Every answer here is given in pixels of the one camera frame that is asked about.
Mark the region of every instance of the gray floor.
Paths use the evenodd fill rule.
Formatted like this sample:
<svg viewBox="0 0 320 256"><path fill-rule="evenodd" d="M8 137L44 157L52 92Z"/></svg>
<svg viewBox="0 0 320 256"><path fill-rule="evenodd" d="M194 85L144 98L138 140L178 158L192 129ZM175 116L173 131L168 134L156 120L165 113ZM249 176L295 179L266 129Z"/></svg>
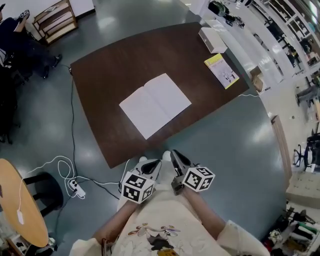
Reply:
<svg viewBox="0 0 320 256"><path fill-rule="evenodd" d="M70 65L94 50L137 33L198 20L178 0L97 0L95 4L96 14L81 19L79 29L51 46L53 53L63 54L63 64ZM29 84L19 88L16 119L21 128L12 132L13 145L0 144L0 157L13 163L22 175L58 155L72 159L71 83L68 69L58 66L47 80L33 77ZM73 103L79 175L101 182L119 181L125 164L108 167L77 92ZM146 156L159 158L165 149L177 149L194 162L209 167L216 178L203 193L205 200L223 219L235 221L258 238L285 208L279 147L257 97L234 99L159 148L146 152ZM129 168L137 163L138 157L129 162ZM46 165L43 171L51 173L65 193L57 162ZM68 173L65 166L61 171L64 175ZM61 213L57 255L68 255L76 239L90 238L116 211L118 201L103 189L91 181L82 187L86 198L71 199ZM118 193L116 185L107 188ZM52 212L45 218L49 232L55 229L56 217L57 212Z"/></svg>

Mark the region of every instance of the white sleeve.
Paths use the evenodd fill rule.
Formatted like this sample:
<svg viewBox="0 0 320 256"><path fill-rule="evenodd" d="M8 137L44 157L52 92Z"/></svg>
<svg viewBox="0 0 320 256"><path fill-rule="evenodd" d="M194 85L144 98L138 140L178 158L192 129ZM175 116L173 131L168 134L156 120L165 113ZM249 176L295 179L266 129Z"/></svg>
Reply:
<svg viewBox="0 0 320 256"><path fill-rule="evenodd" d="M97 256L101 255L101 245L95 238L88 241L77 240L72 245L69 256Z"/></svg>
<svg viewBox="0 0 320 256"><path fill-rule="evenodd" d="M258 239L231 220L219 234L217 243L231 256L270 256L267 248Z"/></svg>

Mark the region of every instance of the person's arm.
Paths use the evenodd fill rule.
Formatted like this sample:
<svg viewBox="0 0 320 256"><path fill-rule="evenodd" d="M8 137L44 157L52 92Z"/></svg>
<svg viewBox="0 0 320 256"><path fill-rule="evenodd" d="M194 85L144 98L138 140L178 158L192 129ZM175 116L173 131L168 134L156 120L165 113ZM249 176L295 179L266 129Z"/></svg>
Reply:
<svg viewBox="0 0 320 256"><path fill-rule="evenodd" d="M24 30L28 18L29 15L24 16L20 24L15 28L14 32L21 32Z"/></svg>
<svg viewBox="0 0 320 256"><path fill-rule="evenodd" d="M207 203L197 192L185 187L182 194L189 201L204 228L217 240L219 234L225 228L226 222L208 207Z"/></svg>
<svg viewBox="0 0 320 256"><path fill-rule="evenodd" d="M99 244L102 243L102 239L110 242L115 241L138 206L139 204L135 202L130 200L126 201L121 209L99 228L92 237L95 238Z"/></svg>

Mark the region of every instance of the power strip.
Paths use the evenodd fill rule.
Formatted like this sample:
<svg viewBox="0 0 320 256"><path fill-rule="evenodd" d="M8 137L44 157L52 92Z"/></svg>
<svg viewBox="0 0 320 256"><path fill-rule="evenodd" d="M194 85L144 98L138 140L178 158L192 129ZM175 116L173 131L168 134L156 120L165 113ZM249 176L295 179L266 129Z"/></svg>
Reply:
<svg viewBox="0 0 320 256"><path fill-rule="evenodd" d="M76 195L77 195L78 197L80 197L80 198L84 198L84 197L85 197L86 192L80 187L80 185L76 182L75 179L71 179L71 180L69 181L69 186L70 186L70 188L72 188L74 191L76 190L75 193L76 193Z"/></svg>

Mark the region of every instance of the white box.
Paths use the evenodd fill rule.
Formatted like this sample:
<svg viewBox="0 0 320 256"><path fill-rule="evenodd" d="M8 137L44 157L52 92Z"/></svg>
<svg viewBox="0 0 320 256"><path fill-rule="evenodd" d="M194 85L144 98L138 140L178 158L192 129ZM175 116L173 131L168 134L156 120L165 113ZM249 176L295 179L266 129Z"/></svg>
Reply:
<svg viewBox="0 0 320 256"><path fill-rule="evenodd" d="M154 191L155 182L132 172L127 172L121 184L121 195L132 202L141 204Z"/></svg>
<svg viewBox="0 0 320 256"><path fill-rule="evenodd" d="M190 189L200 192L209 189L215 175L207 167L189 168L182 184Z"/></svg>
<svg viewBox="0 0 320 256"><path fill-rule="evenodd" d="M228 47L212 27L202 27L199 35L204 41L209 52L212 54L223 54Z"/></svg>

